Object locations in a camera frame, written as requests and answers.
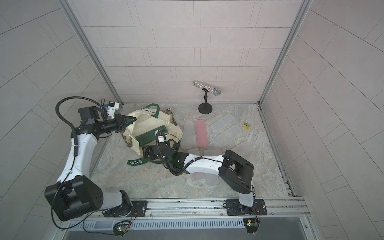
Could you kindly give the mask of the frosted case with pink mark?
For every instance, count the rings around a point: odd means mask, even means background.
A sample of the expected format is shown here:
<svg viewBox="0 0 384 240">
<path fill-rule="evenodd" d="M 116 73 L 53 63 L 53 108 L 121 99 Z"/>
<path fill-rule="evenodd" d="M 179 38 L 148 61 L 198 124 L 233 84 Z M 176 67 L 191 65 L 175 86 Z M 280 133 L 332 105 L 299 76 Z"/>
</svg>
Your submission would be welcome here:
<svg viewBox="0 0 384 240">
<path fill-rule="evenodd" d="M 253 153 L 253 146 L 251 146 L 248 142 L 244 141 L 237 146 L 233 147 L 231 151 L 235 152 L 237 155 L 242 158 L 249 160 Z"/>
</svg>

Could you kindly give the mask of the clear case with pink item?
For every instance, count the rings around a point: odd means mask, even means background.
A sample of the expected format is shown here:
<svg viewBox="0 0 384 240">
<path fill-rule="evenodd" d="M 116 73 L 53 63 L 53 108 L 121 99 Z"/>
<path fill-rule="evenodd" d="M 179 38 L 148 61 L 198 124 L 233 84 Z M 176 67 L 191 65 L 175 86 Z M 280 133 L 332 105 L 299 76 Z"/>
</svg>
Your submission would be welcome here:
<svg viewBox="0 0 384 240">
<path fill-rule="evenodd" d="M 199 156 L 199 149 L 190 149 L 188 150 L 189 154 Z M 203 173 L 191 173 L 191 181 L 193 183 L 201 182 L 204 180 L 204 174 Z"/>
</svg>

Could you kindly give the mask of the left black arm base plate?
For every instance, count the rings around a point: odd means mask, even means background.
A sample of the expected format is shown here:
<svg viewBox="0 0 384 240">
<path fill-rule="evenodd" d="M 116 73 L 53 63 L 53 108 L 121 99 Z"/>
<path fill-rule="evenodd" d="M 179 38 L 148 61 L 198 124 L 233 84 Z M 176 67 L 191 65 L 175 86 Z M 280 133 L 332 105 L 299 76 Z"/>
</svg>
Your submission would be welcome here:
<svg viewBox="0 0 384 240">
<path fill-rule="evenodd" d="M 135 218 L 145 216 L 148 206 L 147 201 L 131 201 L 130 204 L 129 207 L 121 204 L 112 209 L 103 210 L 102 214 L 105 218 Z"/>
</svg>

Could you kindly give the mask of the green pencil case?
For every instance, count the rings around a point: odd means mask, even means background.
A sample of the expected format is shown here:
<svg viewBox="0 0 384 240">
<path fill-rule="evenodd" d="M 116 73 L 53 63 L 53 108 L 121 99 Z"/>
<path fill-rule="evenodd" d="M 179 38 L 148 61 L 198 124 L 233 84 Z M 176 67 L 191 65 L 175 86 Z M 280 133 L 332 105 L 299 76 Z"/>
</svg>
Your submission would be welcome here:
<svg viewBox="0 0 384 240">
<path fill-rule="evenodd" d="M 140 147 L 148 146 L 150 143 L 155 141 L 156 140 L 156 132 L 159 130 L 164 131 L 166 133 L 168 132 L 166 129 L 166 126 L 162 125 L 160 127 L 157 127 L 155 129 L 152 129 L 148 132 L 145 132 L 143 134 L 136 136 L 136 140 L 139 142 Z"/>
</svg>

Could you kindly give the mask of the pink translucent pencil case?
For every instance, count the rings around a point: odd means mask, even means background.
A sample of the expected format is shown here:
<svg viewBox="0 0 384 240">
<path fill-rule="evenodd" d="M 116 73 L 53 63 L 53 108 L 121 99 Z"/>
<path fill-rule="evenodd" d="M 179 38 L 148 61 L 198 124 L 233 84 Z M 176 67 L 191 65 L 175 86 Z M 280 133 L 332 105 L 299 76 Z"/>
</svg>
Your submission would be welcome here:
<svg viewBox="0 0 384 240">
<path fill-rule="evenodd" d="M 195 135 L 198 148 L 206 148 L 208 146 L 207 127 L 204 120 L 195 121 Z"/>
</svg>

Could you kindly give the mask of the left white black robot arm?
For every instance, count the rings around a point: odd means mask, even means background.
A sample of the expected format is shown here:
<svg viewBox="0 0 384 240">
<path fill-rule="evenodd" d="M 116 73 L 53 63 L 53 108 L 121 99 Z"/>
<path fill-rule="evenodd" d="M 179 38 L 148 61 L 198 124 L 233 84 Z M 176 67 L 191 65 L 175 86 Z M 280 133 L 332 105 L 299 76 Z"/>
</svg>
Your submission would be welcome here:
<svg viewBox="0 0 384 240">
<path fill-rule="evenodd" d="M 81 108 L 78 112 L 81 123 L 71 135 L 72 146 L 67 163 L 56 184 L 46 188 L 45 198 L 63 222 L 98 210 L 102 210 L 106 218 L 126 217 L 133 208 L 127 193 L 123 190 L 104 193 L 90 180 L 90 167 L 101 135 L 119 133 L 136 118 L 116 114 L 110 119 L 100 120 L 105 110 L 96 106 Z"/>
</svg>

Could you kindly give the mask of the ribbed clear pencil case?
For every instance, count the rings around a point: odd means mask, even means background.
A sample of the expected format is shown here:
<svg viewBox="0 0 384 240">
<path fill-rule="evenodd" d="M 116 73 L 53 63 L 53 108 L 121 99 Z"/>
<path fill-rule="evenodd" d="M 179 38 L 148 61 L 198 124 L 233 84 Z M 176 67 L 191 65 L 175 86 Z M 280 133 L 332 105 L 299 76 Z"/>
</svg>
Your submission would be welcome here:
<svg viewBox="0 0 384 240">
<path fill-rule="evenodd" d="M 242 132 L 242 128 L 238 125 L 231 126 L 229 129 L 225 130 L 223 133 L 215 137 L 214 141 L 219 147 L 227 145 L 232 141 L 236 136 Z"/>
<path fill-rule="evenodd" d="M 217 156 L 217 152 L 214 150 L 205 150 L 204 151 L 205 156 Z M 213 174 L 206 174 L 204 173 L 205 181 L 208 186 L 217 186 L 219 184 L 219 176 L 213 175 Z"/>
</svg>

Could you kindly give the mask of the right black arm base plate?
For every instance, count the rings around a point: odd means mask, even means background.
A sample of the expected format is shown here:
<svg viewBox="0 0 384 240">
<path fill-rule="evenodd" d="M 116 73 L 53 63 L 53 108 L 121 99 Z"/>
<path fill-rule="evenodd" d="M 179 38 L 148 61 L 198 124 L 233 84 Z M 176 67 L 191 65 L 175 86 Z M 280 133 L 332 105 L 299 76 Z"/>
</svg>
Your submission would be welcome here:
<svg viewBox="0 0 384 240">
<path fill-rule="evenodd" d="M 226 200 L 223 207 L 228 216 L 266 216 L 268 214 L 263 199 L 255 199 L 252 207 L 243 206 L 239 200 Z"/>
</svg>

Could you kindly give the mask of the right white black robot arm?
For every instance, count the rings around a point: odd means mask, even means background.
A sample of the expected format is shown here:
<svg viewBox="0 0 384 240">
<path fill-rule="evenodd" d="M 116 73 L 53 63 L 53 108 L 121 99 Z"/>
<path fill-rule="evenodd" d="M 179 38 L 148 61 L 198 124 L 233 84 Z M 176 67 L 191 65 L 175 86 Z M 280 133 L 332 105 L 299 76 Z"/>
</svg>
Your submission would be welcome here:
<svg viewBox="0 0 384 240">
<path fill-rule="evenodd" d="M 232 190 L 239 194 L 240 211 L 245 215 L 256 215 L 252 180 L 254 165 L 227 150 L 219 156 L 197 156 L 177 152 L 169 143 L 158 143 L 142 147 L 144 157 L 162 163 L 174 176 L 204 173 L 219 176 Z"/>
</svg>

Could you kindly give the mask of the clear translucent pencil case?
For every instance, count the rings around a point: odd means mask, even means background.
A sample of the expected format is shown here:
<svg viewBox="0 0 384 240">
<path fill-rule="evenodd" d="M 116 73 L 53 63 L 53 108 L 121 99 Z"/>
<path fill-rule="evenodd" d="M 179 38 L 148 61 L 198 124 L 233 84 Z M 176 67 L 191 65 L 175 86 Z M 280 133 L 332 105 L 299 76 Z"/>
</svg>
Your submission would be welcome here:
<svg viewBox="0 0 384 240">
<path fill-rule="evenodd" d="M 228 124 L 230 124 L 233 120 L 235 119 L 235 117 L 231 114 L 226 114 L 224 115 L 223 117 L 221 117 L 219 120 L 217 120 L 216 122 L 214 122 L 212 125 L 211 125 L 211 128 L 212 130 L 217 133 L 219 132 L 221 129 L 223 129 L 225 126 L 227 126 Z"/>
</svg>

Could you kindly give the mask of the clear rounded pencil case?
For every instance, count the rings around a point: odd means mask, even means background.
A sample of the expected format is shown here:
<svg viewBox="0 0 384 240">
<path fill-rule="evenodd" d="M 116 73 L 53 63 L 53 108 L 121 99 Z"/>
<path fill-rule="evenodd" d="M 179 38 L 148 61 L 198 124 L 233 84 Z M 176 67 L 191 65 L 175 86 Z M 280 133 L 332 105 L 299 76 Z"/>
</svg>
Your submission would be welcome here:
<svg viewBox="0 0 384 240">
<path fill-rule="evenodd" d="M 194 122 L 185 122 L 183 128 L 183 137 L 181 140 L 181 148 L 189 150 L 194 145 L 194 136 L 195 136 L 195 123 Z"/>
</svg>

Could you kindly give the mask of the cream canvas tote bag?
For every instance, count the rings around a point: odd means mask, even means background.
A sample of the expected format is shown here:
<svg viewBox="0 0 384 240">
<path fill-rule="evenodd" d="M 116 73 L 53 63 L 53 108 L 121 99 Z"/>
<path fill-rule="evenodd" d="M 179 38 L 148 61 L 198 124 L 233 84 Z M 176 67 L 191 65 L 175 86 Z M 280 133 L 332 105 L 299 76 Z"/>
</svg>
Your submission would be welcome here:
<svg viewBox="0 0 384 240">
<path fill-rule="evenodd" d="M 126 144 L 142 157 L 128 160 L 130 166 L 139 166 L 148 162 L 160 164 L 156 156 L 151 157 L 149 148 L 156 146 L 156 132 L 162 131 L 174 141 L 174 148 L 178 149 L 183 135 L 181 128 L 174 122 L 172 111 L 166 113 L 160 110 L 158 104 L 150 104 L 143 109 L 128 114 L 136 121 L 126 127 L 122 133 Z"/>
</svg>

